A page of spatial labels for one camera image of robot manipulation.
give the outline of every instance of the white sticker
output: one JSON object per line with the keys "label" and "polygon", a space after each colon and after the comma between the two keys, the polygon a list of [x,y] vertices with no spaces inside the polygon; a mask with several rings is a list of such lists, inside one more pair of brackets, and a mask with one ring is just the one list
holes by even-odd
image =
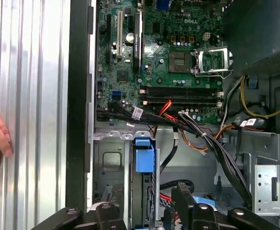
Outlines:
{"label": "white sticker", "polygon": [[143,113],[143,109],[136,107],[134,108],[134,112],[132,113],[131,118],[139,121],[141,119],[142,113]]}
{"label": "white sticker", "polygon": [[247,121],[243,121],[243,122],[240,124],[240,126],[241,126],[241,127],[244,127],[244,126],[246,125],[246,123],[247,123]]}
{"label": "white sticker", "polygon": [[256,122],[256,119],[249,119],[246,123],[246,126],[253,126]]}
{"label": "white sticker", "polygon": [[133,123],[130,123],[130,122],[127,122],[126,125],[127,125],[127,126],[130,126],[130,127],[134,127],[134,124],[133,124]]}

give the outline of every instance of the metal bracket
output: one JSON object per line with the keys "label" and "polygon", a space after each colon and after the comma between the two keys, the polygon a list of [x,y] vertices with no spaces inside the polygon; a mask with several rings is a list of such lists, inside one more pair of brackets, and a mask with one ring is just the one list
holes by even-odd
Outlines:
{"label": "metal bracket", "polygon": [[280,215],[280,165],[255,165],[252,183],[253,212],[260,216]]}
{"label": "metal bracket", "polygon": [[[215,52],[222,52],[222,60],[224,62],[224,67],[222,69],[210,69],[205,71],[203,68],[203,55],[205,53],[215,53]],[[209,49],[195,49],[194,56],[196,58],[196,66],[192,69],[192,73],[195,74],[196,77],[207,77],[207,74],[212,73],[221,73],[221,72],[232,72],[229,70],[229,67],[232,65],[233,60],[230,58],[233,57],[233,54],[228,50],[226,46],[224,47],[217,47],[217,48],[209,48]],[[208,77],[218,77],[221,75],[208,75]]]}
{"label": "metal bracket", "polygon": [[104,138],[120,138],[121,140],[132,141],[135,138],[151,138],[148,131],[125,132],[113,130],[110,132],[94,133],[94,140],[103,140]]}

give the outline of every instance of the cable bundle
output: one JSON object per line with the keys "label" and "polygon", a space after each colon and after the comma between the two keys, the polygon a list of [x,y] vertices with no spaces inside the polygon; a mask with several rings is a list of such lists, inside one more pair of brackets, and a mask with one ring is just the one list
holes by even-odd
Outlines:
{"label": "cable bundle", "polygon": [[117,102],[111,103],[109,108],[110,112],[99,112],[99,115],[142,125],[170,126],[182,130],[182,132],[186,131],[203,138],[207,144],[207,149],[215,154],[229,182],[244,200],[245,206],[251,209],[251,194],[234,159],[215,137],[204,132],[190,116],[179,113],[177,117],[168,116],[167,118],[163,118],[143,111],[141,118],[139,120],[134,120],[132,119],[132,113],[126,111]]}

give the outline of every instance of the ribbed metal surface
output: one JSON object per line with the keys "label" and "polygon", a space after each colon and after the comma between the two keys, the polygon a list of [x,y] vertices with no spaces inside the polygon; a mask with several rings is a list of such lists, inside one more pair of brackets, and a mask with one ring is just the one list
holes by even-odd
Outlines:
{"label": "ribbed metal surface", "polygon": [[0,168],[0,230],[65,206],[70,0],[0,0],[0,117],[14,155]]}

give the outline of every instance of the blue sata port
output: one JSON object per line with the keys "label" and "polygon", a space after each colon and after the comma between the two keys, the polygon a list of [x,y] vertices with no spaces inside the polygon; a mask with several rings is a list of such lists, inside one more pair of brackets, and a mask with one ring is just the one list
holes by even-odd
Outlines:
{"label": "blue sata port", "polygon": [[120,100],[122,98],[121,91],[112,91],[111,95],[113,100]]}

